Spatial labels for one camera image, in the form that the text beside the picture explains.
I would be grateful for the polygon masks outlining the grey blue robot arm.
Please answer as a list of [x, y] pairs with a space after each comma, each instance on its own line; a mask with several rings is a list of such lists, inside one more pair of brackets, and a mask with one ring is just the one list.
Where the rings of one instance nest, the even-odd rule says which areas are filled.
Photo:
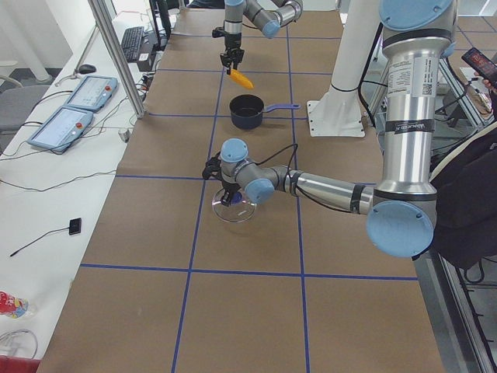
[[381, 251], [399, 257], [423, 253], [433, 240], [436, 189], [429, 181], [435, 129], [436, 81], [441, 58], [454, 45], [455, 1], [353, 1], [329, 90], [308, 103], [314, 136], [360, 137], [358, 95], [369, 53], [377, 44], [387, 58], [388, 102], [383, 172], [373, 187], [292, 170], [263, 168], [244, 141], [226, 140], [220, 180], [245, 191], [256, 204], [281, 190], [331, 209], [367, 216], [367, 234]]
[[258, 1], [235, 0], [224, 2], [223, 25], [212, 30], [213, 38], [224, 39], [225, 50], [220, 54], [222, 65], [228, 75], [238, 69], [245, 51], [242, 49], [242, 27], [246, 18], [268, 39], [274, 38], [279, 30], [296, 22], [304, 11], [302, 1], [273, 1], [274, 10], [264, 9]]

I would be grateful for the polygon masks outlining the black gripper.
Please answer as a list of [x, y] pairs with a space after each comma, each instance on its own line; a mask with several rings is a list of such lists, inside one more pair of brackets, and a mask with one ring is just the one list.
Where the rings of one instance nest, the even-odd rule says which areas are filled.
[[212, 30], [212, 37], [224, 38], [224, 52], [220, 54], [220, 59], [226, 73], [230, 75], [231, 68], [237, 70], [244, 57], [242, 34], [230, 33], [223, 26], [219, 26]]
[[240, 192], [241, 189], [238, 183], [232, 183], [229, 180], [222, 179], [221, 181], [223, 190], [221, 195], [221, 204], [223, 206], [230, 206], [232, 204], [238, 204], [240, 202]]

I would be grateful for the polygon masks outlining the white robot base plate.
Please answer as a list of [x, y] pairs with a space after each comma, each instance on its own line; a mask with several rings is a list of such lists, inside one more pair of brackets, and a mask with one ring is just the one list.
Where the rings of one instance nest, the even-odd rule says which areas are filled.
[[358, 99], [350, 102], [312, 100], [307, 102], [309, 131], [312, 137], [363, 138]]

